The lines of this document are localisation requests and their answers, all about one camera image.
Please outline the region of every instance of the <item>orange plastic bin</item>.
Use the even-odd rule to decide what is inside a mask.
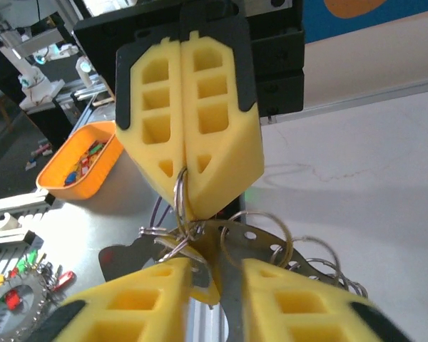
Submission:
[[[113,121],[89,123],[79,128],[52,157],[36,178],[36,185],[47,189],[57,198],[85,200],[92,197],[121,155],[123,146],[118,141]],[[95,142],[108,141],[88,172],[72,185],[64,187],[66,176],[73,165]]]

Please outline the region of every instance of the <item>yellow foam pad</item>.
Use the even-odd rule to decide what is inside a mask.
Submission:
[[[190,261],[175,258],[68,298],[86,306],[56,342],[183,342]]]
[[[152,46],[131,69],[131,126],[118,139],[154,189],[173,203],[188,168],[191,219],[224,208],[264,170],[258,107],[238,107],[231,48],[192,32]]]
[[[367,299],[256,259],[243,271],[245,341],[381,341],[349,306]]]

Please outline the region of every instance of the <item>blue poster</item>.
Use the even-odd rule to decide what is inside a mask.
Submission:
[[[304,1],[306,43],[428,11],[428,0]]]

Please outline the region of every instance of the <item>white table surface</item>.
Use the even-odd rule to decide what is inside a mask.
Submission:
[[[428,93],[265,126],[248,209],[320,237],[407,335],[428,341]],[[249,223],[279,233],[272,222]],[[305,257],[328,257],[297,243]]]

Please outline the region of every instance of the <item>orange tray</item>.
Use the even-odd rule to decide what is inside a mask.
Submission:
[[[123,146],[116,135],[113,121],[89,123],[79,128],[52,157],[36,178],[36,185],[57,198],[85,200],[92,197],[121,155]],[[88,172],[77,182],[64,187],[64,182],[79,158],[95,142],[108,141]]]

